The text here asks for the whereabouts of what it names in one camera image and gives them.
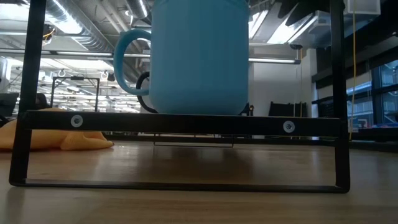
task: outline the metal frame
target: metal frame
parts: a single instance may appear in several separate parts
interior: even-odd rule
[[[59,86],[55,84],[57,79],[62,79],[61,83],[65,81],[66,79],[70,80],[77,80],[77,81],[84,81],[84,80],[96,80],[97,81],[97,86],[96,86],[96,96],[95,96],[95,112],[98,111],[98,95],[100,93],[100,79],[99,78],[85,78],[85,77],[53,77],[52,78],[52,87],[51,87],[51,100],[50,100],[50,107],[53,106],[53,101],[54,101],[54,92],[56,87]]]
[[[343,53],[343,0],[330,1],[334,74],[333,92],[336,102],[336,118],[332,119],[32,111],[34,109],[35,94],[37,91],[36,83],[39,75],[45,3],[46,0],[34,0],[30,2],[24,69],[22,72],[21,102],[9,176],[9,182],[12,185],[24,187],[240,192],[347,193],[349,191],[348,120],[346,113],[345,62]],[[75,115],[80,116],[79,122],[76,121]],[[32,129],[184,134],[259,134],[269,136],[321,135],[335,137],[336,184],[334,186],[297,186],[32,180],[27,178]]]

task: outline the yellow cloth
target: yellow cloth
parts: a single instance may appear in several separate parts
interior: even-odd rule
[[[43,111],[63,110],[50,108]],[[14,120],[0,128],[0,150],[12,149],[16,126],[17,120]],[[31,149],[92,150],[106,149],[113,145],[99,131],[33,130],[30,142]]]

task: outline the mug handle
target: mug handle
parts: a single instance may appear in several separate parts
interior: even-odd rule
[[[150,33],[140,29],[134,29],[120,33],[120,39],[118,44],[116,44],[116,48],[114,50],[114,55],[113,55],[114,74],[116,80],[118,81],[119,86],[124,91],[136,96],[147,96],[149,95],[148,89],[137,90],[130,88],[129,86],[127,86],[123,76],[124,53],[126,52],[126,49],[129,46],[129,44],[131,44],[131,42],[137,40],[138,38],[150,40]]]

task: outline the blue mug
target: blue mug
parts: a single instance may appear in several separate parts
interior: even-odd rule
[[[123,32],[114,52],[121,88],[149,95],[159,113],[238,115],[248,103],[246,0],[155,0],[152,34]],[[130,88],[123,57],[136,39],[151,41],[149,89]]]

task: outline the wooden surface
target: wooden surface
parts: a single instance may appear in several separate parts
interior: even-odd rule
[[[8,184],[0,153],[0,223],[398,223],[398,154],[351,150],[346,195],[28,189]],[[318,146],[153,147],[33,152],[33,179],[218,184],[333,184]]]

